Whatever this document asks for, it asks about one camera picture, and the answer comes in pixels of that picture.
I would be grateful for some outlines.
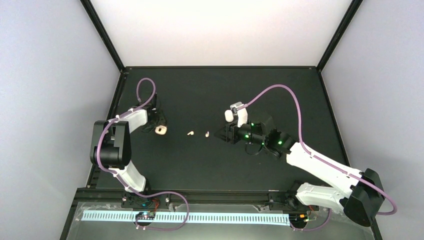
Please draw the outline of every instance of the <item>white plastic piece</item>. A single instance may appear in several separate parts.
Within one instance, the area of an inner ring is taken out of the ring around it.
[[[139,173],[136,166],[134,166],[133,161],[129,161],[128,165],[125,166],[123,170],[119,168],[109,168],[116,172],[114,177],[120,176],[120,178],[131,188],[135,189],[137,192],[143,192],[146,186],[146,178]],[[128,187],[125,188],[125,191],[132,192]]]
[[[231,123],[232,121],[234,121],[233,112],[231,110],[226,110],[224,114],[225,114],[225,121],[227,121],[228,123]]]
[[[243,108],[241,110],[237,110],[237,108],[239,108],[241,106],[243,106],[243,103],[241,101],[236,102],[236,103],[229,106],[229,108],[231,110],[226,110],[225,113],[224,113],[225,114],[225,120],[229,123],[234,121],[234,116],[237,116],[237,127],[239,127],[239,128],[243,124],[248,123],[248,111],[246,110],[246,108]]]
[[[129,133],[132,133],[134,130],[147,123],[147,111],[145,109],[133,111],[123,118],[120,118],[119,121],[127,121],[129,125]]]
[[[154,129],[154,132],[158,135],[165,135],[167,133],[168,128],[164,125],[159,125]]]
[[[360,170],[345,166],[341,163],[338,163],[319,152],[314,151],[305,144],[305,147],[312,152],[313,156],[318,156],[323,160],[335,165],[338,168],[341,168],[344,171],[347,171],[350,174],[353,174],[359,178],[362,176],[359,174]],[[315,157],[310,156],[303,148],[302,145],[297,142],[290,148],[291,153],[287,155],[287,163],[296,166],[300,169],[303,169],[317,178],[328,183],[330,186],[335,188],[335,191],[340,192],[340,194],[346,198],[349,198],[352,194],[351,185],[356,186],[358,180],[353,177],[348,177],[346,174],[332,168],[331,166],[321,162]]]
[[[237,111],[237,117],[238,117],[237,127],[240,128],[243,124],[247,124],[248,123],[248,111],[246,110],[246,108],[238,110]]]
[[[335,213],[341,214],[343,206],[340,199],[344,196],[330,186],[316,186],[305,182],[297,190],[296,198],[306,206],[318,205],[332,209]]]

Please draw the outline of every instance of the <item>white enclosure wall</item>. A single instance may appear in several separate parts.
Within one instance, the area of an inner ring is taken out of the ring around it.
[[[80,1],[0,9],[0,239],[56,240],[119,72]]]
[[[424,233],[423,23],[422,0],[363,1],[323,71],[352,166],[376,170],[399,207],[377,217],[387,240]]]
[[[350,0],[92,0],[125,66],[316,66]]]

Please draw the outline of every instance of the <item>black table surface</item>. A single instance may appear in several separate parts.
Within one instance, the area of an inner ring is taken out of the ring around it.
[[[224,126],[224,111],[247,103],[263,89],[284,84],[296,94],[302,113],[303,140],[329,158],[347,164],[324,89],[314,67],[133,67],[118,102],[117,114],[138,103],[141,78],[156,83],[167,118],[164,136],[139,130],[131,134],[132,162],[156,190],[286,191],[294,181],[324,184],[308,172],[263,152],[248,155],[244,143],[226,143],[213,136]],[[146,81],[140,93],[152,91]],[[298,137],[298,117],[291,95],[275,88],[247,108],[270,114],[279,131]],[[122,188],[102,172],[97,188]]]

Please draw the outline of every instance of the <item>white light strip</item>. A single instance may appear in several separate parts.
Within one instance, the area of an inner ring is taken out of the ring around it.
[[[134,222],[139,211],[85,210],[81,221]],[[156,212],[154,220],[139,223],[182,223],[186,212]],[[186,223],[195,224],[265,224],[289,226],[288,214],[191,212]]]

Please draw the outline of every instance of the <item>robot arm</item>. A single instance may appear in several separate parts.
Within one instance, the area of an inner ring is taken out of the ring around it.
[[[309,183],[302,184],[297,190],[296,198],[304,205],[318,205],[333,209],[335,212],[343,212],[344,207],[340,203],[343,198],[349,198],[352,194],[352,186],[358,184],[358,180],[348,177],[346,174],[330,167],[329,165],[318,161],[312,156],[318,156],[325,161],[333,164],[355,176],[361,178],[360,170],[340,164],[319,152],[314,151],[309,146],[306,148],[311,151],[309,155],[299,142],[291,147],[291,153],[287,155],[288,164],[303,169],[317,178],[323,180],[328,186],[315,186]]]
[[[383,189],[380,177],[375,171],[367,169],[362,172],[345,166],[304,144],[310,153],[306,152],[300,142],[293,140],[286,133],[277,131],[272,117],[269,115],[262,114],[256,118],[248,118],[246,109],[242,110],[244,112],[241,125],[240,119],[237,119],[240,113],[231,108],[234,118],[231,119],[228,116],[229,113],[226,112],[225,119],[228,123],[215,133],[215,136],[232,144],[242,140],[247,142],[246,144],[256,144],[260,146],[260,150],[265,150],[278,159],[286,155],[288,164],[303,169],[330,185],[316,186],[307,182],[303,183],[295,195],[301,204],[327,207],[337,213],[343,212],[361,226],[369,227],[371,225],[385,198],[374,189],[348,175],[362,178]]]
[[[136,129],[142,129],[144,132],[154,129],[156,134],[165,135],[167,132],[166,120],[163,112],[156,107],[156,96],[145,107],[138,110],[131,108],[128,112],[127,115],[114,122],[107,131],[100,150],[100,160],[105,168],[114,172],[115,178],[119,178],[126,185],[127,192],[131,192],[130,188],[132,188],[141,193],[145,190],[147,181],[131,161],[130,134]],[[94,124],[90,159],[95,165],[97,165],[98,141],[109,122],[110,120],[96,121]]]

